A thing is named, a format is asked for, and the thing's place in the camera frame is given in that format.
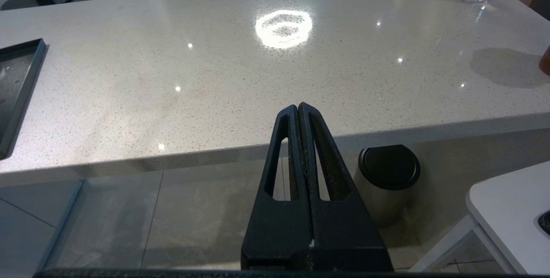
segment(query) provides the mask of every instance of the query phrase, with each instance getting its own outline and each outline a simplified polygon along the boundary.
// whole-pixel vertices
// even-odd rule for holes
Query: white quartz countertop
[[[49,50],[0,186],[261,159],[278,111],[301,101],[342,151],[550,127],[538,69],[550,23],[517,0],[0,12],[0,47],[40,37]]]

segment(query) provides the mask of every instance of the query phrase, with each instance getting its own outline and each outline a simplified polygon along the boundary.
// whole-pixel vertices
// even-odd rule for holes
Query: chair leg
[[[495,243],[489,238],[489,235],[485,233],[480,225],[476,225],[474,227],[474,233],[480,239],[481,243],[483,243],[483,245],[487,248],[487,250],[489,250],[491,255],[493,255],[493,258],[495,258],[506,274],[517,274],[514,267],[510,264],[510,262],[508,262],[506,257],[497,248],[497,245],[495,245]]]
[[[456,249],[462,241],[473,234],[474,227],[477,225],[470,215],[462,218],[452,229],[426,253],[409,272],[428,272],[435,266],[438,266]]]

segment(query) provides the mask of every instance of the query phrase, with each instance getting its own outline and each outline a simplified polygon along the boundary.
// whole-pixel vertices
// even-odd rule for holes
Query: stainless steel trash can
[[[395,223],[410,200],[410,187],[420,176],[420,163],[403,145],[363,149],[355,176],[367,183],[360,191],[377,227]]]

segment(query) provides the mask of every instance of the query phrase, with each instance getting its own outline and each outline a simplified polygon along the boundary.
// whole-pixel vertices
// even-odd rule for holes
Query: orange object
[[[538,67],[541,68],[544,74],[550,76],[550,46],[546,49],[544,55],[542,55],[541,62],[538,63]]]

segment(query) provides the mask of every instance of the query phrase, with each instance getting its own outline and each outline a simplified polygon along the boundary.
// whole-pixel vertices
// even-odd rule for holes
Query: floor tile
[[[447,273],[447,274],[451,274],[451,273],[459,274],[460,270],[458,269],[458,266],[456,266],[456,264],[447,264],[443,268],[432,270],[432,272],[444,272],[444,273]]]
[[[401,219],[385,229],[379,229],[379,233],[394,268],[410,268],[424,256],[416,232],[408,225],[406,219]]]
[[[0,200],[0,277],[31,278],[55,229]]]
[[[85,180],[46,268],[140,268],[161,178]]]
[[[505,274],[496,261],[459,263],[462,274]]]
[[[353,177],[358,167],[359,151],[356,153],[341,153],[344,164],[348,167],[348,171]]]
[[[0,199],[56,227],[72,206],[79,180],[58,181],[0,188]]]
[[[283,175],[283,161],[279,159],[279,164],[277,166],[277,177],[275,177],[275,188],[273,189],[273,199],[284,201],[286,200],[286,195],[284,191],[285,177]]]
[[[470,236],[453,253],[452,257],[458,263],[493,261],[493,255],[487,250],[475,235]]]
[[[165,171],[142,267],[240,269],[264,163]],[[277,193],[283,194],[281,181]]]

